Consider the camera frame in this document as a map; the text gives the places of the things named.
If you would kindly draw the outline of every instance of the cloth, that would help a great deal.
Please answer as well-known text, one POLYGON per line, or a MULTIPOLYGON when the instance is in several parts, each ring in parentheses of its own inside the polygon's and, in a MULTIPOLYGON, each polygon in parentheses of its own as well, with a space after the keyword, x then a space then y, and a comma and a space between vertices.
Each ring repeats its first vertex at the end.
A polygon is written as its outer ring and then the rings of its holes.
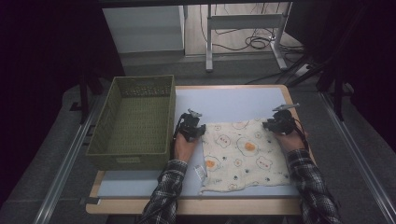
POLYGON ((262 127, 264 121, 206 124, 202 136, 206 179, 201 192, 290 184, 285 156, 274 135, 262 127))
MULTIPOLYGON (((301 209, 304 223, 342 223, 337 206, 330 192, 326 189, 324 179, 311 161, 306 150, 298 149, 287 155, 290 180, 303 196, 301 209)), ((176 222, 177 200, 182 180, 187 171, 187 164, 182 161, 169 161, 158 178, 158 187, 153 191, 139 223, 174 224, 176 222)))
POLYGON ((334 198, 326 188, 320 170, 309 157, 309 152, 293 150, 287 158, 291 183, 303 198, 301 211, 304 223, 342 223, 334 198))

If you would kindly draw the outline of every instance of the plaid shirt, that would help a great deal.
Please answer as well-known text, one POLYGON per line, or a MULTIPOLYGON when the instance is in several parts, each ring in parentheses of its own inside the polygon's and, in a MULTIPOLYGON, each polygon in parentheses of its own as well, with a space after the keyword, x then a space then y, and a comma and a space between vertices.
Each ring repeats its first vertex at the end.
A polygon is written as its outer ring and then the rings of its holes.
MULTIPOLYGON (((302 195, 304 223, 342 223, 327 190, 318 167, 304 149, 294 150, 287 155, 290 179, 302 195)), ((187 163, 169 161, 158 178, 158 187, 151 195, 139 223, 175 223, 177 197, 187 171, 187 163)))
POLYGON ((177 197, 181 193, 181 183, 186 172, 187 163, 184 161, 172 160, 167 163, 138 223, 176 222, 177 197))
POLYGON ((305 149, 287 155, 290 180, 302 196, 301 211, 304 223, 342 223, 337 206, 326 188, 324 178, 305 149))

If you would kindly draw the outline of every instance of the floor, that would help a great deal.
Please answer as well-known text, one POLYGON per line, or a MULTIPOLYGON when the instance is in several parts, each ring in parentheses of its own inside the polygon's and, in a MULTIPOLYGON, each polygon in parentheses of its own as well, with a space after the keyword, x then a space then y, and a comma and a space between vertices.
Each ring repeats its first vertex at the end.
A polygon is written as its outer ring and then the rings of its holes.
MULTIPOLYGON (((194 56, 187 57, 172 52, 164 55, 121 55, 121 60, 127 76, 174 75, 177 85, 285 84, 295 78, 292 72, 279 74, 276 60, 270 51, 254 54, 226 53, 215 55, 214 71, 210 74, 205 71, 205 57, 198 51, 193 53, 194 56)), ((299 55, 294 57, 292 61, 298 60, 299 55)), ((391 223, 384 215, 383 207, 375 197, 375 191, 370 188, 356 156, 333 121, 332 112, 324 103, 321 92, 315 88, 319 76, 311 77, 289 91, 292 101, 301 105, 297 108, 297 113, 309 132, 308 141, 317 165, 329 190, 340 204, 341 217, 345 223, 350 224, 391 223)), ((108 90, 110 83, 101 81, 105 90, 108 90)), ((97 108, 101 107, 105 98, 106 91, 98 98, 90 95, 91 102, 97 99, 97 108)), ((0 210, 1 224, 24 224, 37 220, 46 197, 54 189, 52 183, 58 177, 64 158, 68 156, 71 146, 76 144, 76 134, 81 128, 80 113, 70 111, 70 107, 78 101, 78 87, 64 93, 63 107, 46 140, 0 210)), ((99 109, 92 110, 92 123, 96 122, 98 111, 99 109)), ((395 153, 359 114, 348 97, 344 98, 343 115, 343 124, 353 136, 367 167, 386 192, 390 203, 396 203, 395 153)), ((109 221, 107 215, 91 215, 85 211, 84 205, 97 173, 85 157, 86 143, 89 140, 90 137, 85 136, 78 145, 70 171, 63 176, 64 185, 55 188, 59 191, 58 197, 52 198, 49 212, 35 223, 105 224, 109 221)))

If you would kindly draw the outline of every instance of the basket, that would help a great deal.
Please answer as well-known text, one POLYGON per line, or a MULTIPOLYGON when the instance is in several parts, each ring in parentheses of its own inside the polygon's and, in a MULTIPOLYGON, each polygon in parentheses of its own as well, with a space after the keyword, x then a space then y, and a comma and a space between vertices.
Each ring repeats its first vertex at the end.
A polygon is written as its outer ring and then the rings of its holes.
POLYGON ((103 171, 161 170, 175 106, 174 76, 114 77, 86 156, 103 171))

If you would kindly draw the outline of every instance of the metal rail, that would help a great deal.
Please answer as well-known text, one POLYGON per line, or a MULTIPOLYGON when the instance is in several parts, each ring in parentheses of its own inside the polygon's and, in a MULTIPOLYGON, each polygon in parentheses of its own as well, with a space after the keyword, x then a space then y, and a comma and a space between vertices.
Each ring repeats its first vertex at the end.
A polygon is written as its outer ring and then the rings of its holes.
POLYGON ((35 217, 34 224, 47 224, 50 221, 50 217, 52 216, 53 210, 55 209, 56 203, 58 202, 61 193, 64 189, 64 185, 66 183, 67 178, 69 177, 70 171, 73 167, 73 164, 76 160, 78 152, 83 143, 85 134, 90 128, 90 124, 92 119, 94 118, 94 114, 97 113, 99 106, 99 96, 92 97, 92 110, 87 117, 85 123, 81 124, 78 128, 78 132, 73 139, 70 148, 68 149, 66 155, 64 156, 64 160, 59 168, 57 175, 52 181, 51 186, 49 187, 49 191, 41 204, 40 209, 37 212, 35 217))
POLYGON ((358 166, 358 169, 361 172, 364 181, 366 182, 369 190, 372 192, 376 202, 378 203, 379 208, 384 214, 385 219, 389 224, 396 223, 395 206, 393 205, 382 184, 375 177, 375 174, 367 163, 367 160, 364 159, 363 154, 361 154, 361 150, 359 149, 358 145, 350 134, 347 126, 343 121, 340 121, 340 119, 335 115, 334 111, 332 110, 332 100, 330 99, 329 95, 321 92, 319 96, 325 104, 327 111, 329 112, 330 117, 335 124, 335 127, 342 135, 343 140, 349 150, 349 153, 352 156, 352 159, 358 166))

